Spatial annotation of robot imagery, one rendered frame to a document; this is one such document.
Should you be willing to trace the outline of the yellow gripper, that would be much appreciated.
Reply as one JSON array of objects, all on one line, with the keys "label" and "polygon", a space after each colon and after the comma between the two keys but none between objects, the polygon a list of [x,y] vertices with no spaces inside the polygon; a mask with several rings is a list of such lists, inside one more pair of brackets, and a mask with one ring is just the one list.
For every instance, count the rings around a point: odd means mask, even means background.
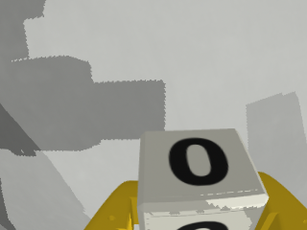
[{"label": "yellow gripper", "polygon": [[[283,185],[258,172],[269,199],[254,230],[307,230],[307,209]],[[133,230],[137,215],[138,180],[119,185],[83,230]]]}]

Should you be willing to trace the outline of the white number cube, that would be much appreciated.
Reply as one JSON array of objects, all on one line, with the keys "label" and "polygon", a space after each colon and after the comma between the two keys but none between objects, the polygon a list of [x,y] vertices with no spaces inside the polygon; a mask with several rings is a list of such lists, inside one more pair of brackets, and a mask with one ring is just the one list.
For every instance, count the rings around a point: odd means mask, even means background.
[{"label": "white number cube", "polygon": [[140,137],[139,230],[254,230],[268,199],[235,128]]}]

